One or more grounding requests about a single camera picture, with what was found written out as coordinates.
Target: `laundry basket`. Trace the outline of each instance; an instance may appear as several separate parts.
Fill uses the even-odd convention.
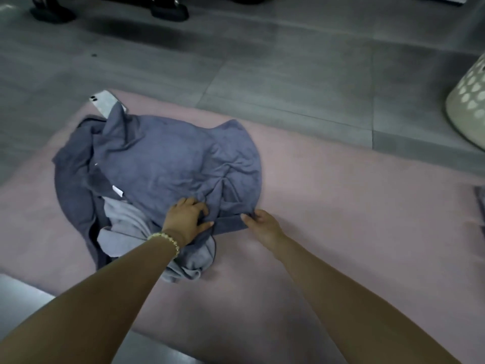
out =
[[[448,95],[446,113],[460,133],[485,149],[485,54]]]

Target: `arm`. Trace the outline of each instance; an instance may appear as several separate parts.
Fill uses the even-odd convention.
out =
[[[288,238],[269,213],[241,217],[282,262],[349,364],[459,363],[392,305]]]
[[[182,248],[212,226],[197,226],[204,203],[181,199],[163,232]],[[67,290],[27,318],[0,343],[0,362],[110,363],[155,282],[176,254],[154,237]]]

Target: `towel tag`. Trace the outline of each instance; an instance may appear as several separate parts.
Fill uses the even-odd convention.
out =
[[[120,198],[123,197],[123,192],[121,190],[119,190],[116,186],[113,185],[113,190],[116,194],[118,194],[120,196]]]

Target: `mat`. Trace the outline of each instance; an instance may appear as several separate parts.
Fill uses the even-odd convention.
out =
[[[230,119],[126,92],[134,114],[211,128]],[[57,204],[51,158],[87,113],[0,190],[0,268],[59,294],[94,272]],[[485,242],[472,187],[485,179],[240,120],[261,156],[260,207],[289,236],[382,296],[463,363],[485,357]],[[338,362],[279,262],[248,231],[216,237],[198,281],[159,281],[134,328],[215,363]]]

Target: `beaded bracelet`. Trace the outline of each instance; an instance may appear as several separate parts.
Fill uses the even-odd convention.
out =
[[[161,236],[162,238],[167,239],[168,241],[170,241],[170,242],[171,242],[171,243],[172,243],[172,244],[175,246],[175,250],[177,251],[177,253],[175,254],[175,257],[174,257],[174,258],[176,258],[176,257],[179,255],[179,253],[180,253],[180,247],[179,247],[179,243],[177,243],[177,242],[176,242],[176,241],[173,239],[173,237],[172,237],[172,236],[167,235],[165,232],[156,232],[156,233],[154,233],[154,234],[151,234],[151,235],[149,236],[149,238],[147,239],[147,241],[148,241],[148,240],[150,240],[151,238],[153,238],[153,237],[157,237],[157,236]]]

